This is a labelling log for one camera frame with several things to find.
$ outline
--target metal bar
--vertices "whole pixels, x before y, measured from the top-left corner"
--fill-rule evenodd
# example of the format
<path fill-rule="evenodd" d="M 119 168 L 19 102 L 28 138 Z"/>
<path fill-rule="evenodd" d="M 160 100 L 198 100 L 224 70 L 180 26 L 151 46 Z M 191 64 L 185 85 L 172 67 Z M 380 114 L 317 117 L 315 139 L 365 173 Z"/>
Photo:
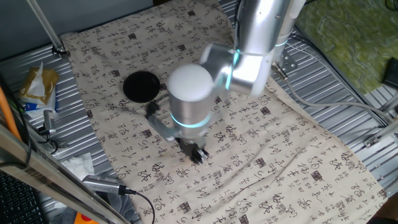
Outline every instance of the metal bar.
<path fill-rule="evenodd" d="M 63 48 L 63 44 L 58 37 L 57 33 L 54 31 L 52 28 L 50 22 L 47 20 L 46 16 L 44 15 L 42 9 L 40 8 L 39 4 L 37 3 L 36 0 L 26 0 L 32 8 L 33 12 L 35 13 L 37 19 L 40 21 L 42 24 L 42 27 L 44 28 L 45 32 L 51 39 L 51 42 L 53 43 L 55 50 L 58 52 L 65 52 L 65 49 Z"/>
<path fill-rule="evenodd" d="M 21 161 L 25 160 L 27 146 L 1 125 L 0 143 L 5 151 Z M 64 191 L 73 192 L 74 197 L 91 207 L 95 212 L 104 215 L 113 223 L 129 223 L 122 215 L 115 211 L 114 208 L 78 180 L 69 170 L 59 163 L 59 161 L 55 160 L 47 151 L 42 150 L 40 146 L 41 145 L 38 145 L 37 152 L 32 151 L 30 157 L 29 166 L 36 171 L 33 177 L 44 176 L 50 182 L 61 187 Z"/>
<path fill-rule="evenodd" d="M 61 201 L 64 203 L 66 206 L 70 207 L 71 209 L 78 211 L 88 218 L 100 223 L 100 224 L 108 224 L 108 222 L 103 218 L 98 216 L 96 213 L 92 211 L 92 209 L 85 205 L 84 203 L 81 203 L 79 201 L 73 200 L 72 197 L 68 197 L 68 195 L 64 195 L 60 192 L 57 192 L 56 190 L 50 188 L 48 185 L 45 185 L 44 183 L 38 181 L 37 179 L 33 178 L 29 174 L 26 174 L 23 170 L 20 170 L 16 167 L 3 167 L 2 170 L 4 172 L 7 172 L 8 174 L 12 175 L 15 178 L 18 178 L 19 180 L 23 181 L 25 184 L 30 185 L 31 187 L 47 194 L 48 196 Z"/>
<path fill-rule="evenodd" d="M 393 96 L 389 101 L 380 107 L 380 110 L 388 113 L 390 110 L 398 106 L 398 94 Z"/>

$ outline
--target orange object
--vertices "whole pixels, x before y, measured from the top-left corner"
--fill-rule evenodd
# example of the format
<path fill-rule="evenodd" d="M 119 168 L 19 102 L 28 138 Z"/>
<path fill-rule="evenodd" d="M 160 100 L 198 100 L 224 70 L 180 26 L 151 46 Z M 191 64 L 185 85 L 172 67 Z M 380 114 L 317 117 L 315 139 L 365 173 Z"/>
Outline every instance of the orange object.
<path fill-rule="evenodd" d="M 0 87 L 0 106 L 2 109 L 2 113 L 4 114 L 4 117 L 6 118 L 8 129 L 12 134 L 14 134 L 19 140 L 21 139 L 21 136 L 19 135 L 17 125 L 15 124 L 14 117 L 12 116 L 12 112 L 10 109 L 10 106 L 8 105 L 7 98 Z"/>
<path fill-rule="evenodd" d="M 98 224 L 98 222 L 78 212 L 76 215 L 75 224 Z"/>

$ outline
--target calligraphy print fabric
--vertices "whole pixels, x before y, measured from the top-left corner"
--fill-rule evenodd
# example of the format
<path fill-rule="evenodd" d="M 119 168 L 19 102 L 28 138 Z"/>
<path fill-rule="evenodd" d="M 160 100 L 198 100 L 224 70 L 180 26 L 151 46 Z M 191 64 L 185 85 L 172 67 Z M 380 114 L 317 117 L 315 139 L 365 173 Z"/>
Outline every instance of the calligraphy print fabric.
<path fill-rule="evenodd" d="M 356 155 L 271 78 L 260 97 L 217 97 L 206 136 L 210 157 L 192 164 L 122 91 L 136 71 L 167 94 L 172 70 L 198 63 L 207 44 L 231 46 L 216 0 L 172 1 L 82 33 L 64 35 L 91 125 L 118 177 L 148 197 L 157 223 L 366 223 L 386 193 Z M 169 104 L 157 116 L 172 126 Z M 147 202 L 133 197 L 144 223 Z"/>

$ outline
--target metal grating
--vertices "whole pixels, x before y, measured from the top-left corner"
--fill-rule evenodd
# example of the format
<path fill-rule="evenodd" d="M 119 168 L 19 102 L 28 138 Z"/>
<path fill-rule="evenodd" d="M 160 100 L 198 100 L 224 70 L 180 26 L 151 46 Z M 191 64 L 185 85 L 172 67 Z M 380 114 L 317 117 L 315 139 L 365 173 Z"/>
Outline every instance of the metal grating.
<path fill-rule="evenodd" d="M 239 1 L 220 0 L 219 2 L 234 25 L 235 9 Z M 310 50 L 305 44 L 294 40 L 289 40 L 289 44 Z M 54 69 L 60 75 L 60 79 L 57 84 L 58 115 L 55 116 L 55 124 L 58 128 L 53 138 L 68 143 L 68 149 L 60 149 L 55 157 L 63 161 L 72 156 L 90 152 L 95 174 L 116 178 L 88 121 L 70 64 L 59 55 L 53 55 L 51 48 L 52 46 L 43 47 L 2 62 L 0 72 L 5 75 L 11 88 L 17 92 L 31 66 L 39 66 L 40 62 L 43 62 L 45 67 Z M 320 103 L 341 100 L 358 101 L 359 98 L 343 84 L 341 77 L 330 72 L 318 60 L 290 47 L 287 47 L 287 50 L 298 63 L 298 70 L 289 74 L 290 81 L 304 99 Z M 273 78 L 289 93 L 281 80 Z M 368 136 L 379 131 L 377 127 L 380 125 L 367 111 L 349 106 L 337 108 L 301 106 L 323 127 L 347 143 L 384 187 L 398 176 L 396 166 L 398 146 L 392 138 L 387 138 L 370 149 L 366 149 L 363 145 L 363 141 Z M 33 126 L 39 127 L 43 123 L 43 117 L 29 119 L 29 121 Z M 44 212 L 49 217 L 53 217 L 57 213 L 53 208 L 54 200 L 44 194 L 40 197 Z"/>

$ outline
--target paper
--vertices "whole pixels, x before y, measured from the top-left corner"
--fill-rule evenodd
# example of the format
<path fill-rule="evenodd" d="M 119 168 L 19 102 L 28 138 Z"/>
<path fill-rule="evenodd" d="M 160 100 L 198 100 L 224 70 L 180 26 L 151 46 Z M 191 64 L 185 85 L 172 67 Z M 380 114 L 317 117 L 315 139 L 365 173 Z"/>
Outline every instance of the paper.
<path fill-rule="evenodd" d="M 386 193 L 343 142 L 318 125 L 271 78 L 263 95 L 215 99 L 202 166 L 166 143 L 146 105 L 122 91 L 136 71 L 154 73 L 167 94 L 173 69 L 198 63 L 211 42 L 233 45 L 216 0 L 171 1 L 62 36 L 78 89 L 118 177 L 148 197 L 159 223 L 366 223 Z M 167 100 L 157 117 L 172 126 Z M 147 202 L 133 197 L 143 223 Z"/>
<path fill-rule="evenodd" d="M 62 161 L 62 165 L 64 165 L 72 174 L 77 176 L 79 180 L 83 180 L 87 175 L 95 175 L 94 174 L 94 166 L 93 161 L 91 160 L 91 154 L 86 153 L 79 157 L 72 157 L 67 161 Z M 64 208 L 64 205 L 61 202 L 56 201 L 55 208 Z"/>
<path fill-rule="evenodd" d="M 56 109 L 58 108 L 58 103 L 55 99 L 56 91 L 51 92 L 49 102 L 46 105 L 38 105 L 35 103 L 26 103 L 25 111 L 32 118 L 38 118 L 43 116 L 45 110 L 51 110 L 54 114 L 57 114 Z"/>
<path fill-rule="evenodd" d="M 32 80 L 27 94 L 34 96 L 45 96 L 45 89 L 43 84 L 43 62 L 40 64 L 39 70 L 36 72 L 35 78 Z"/>

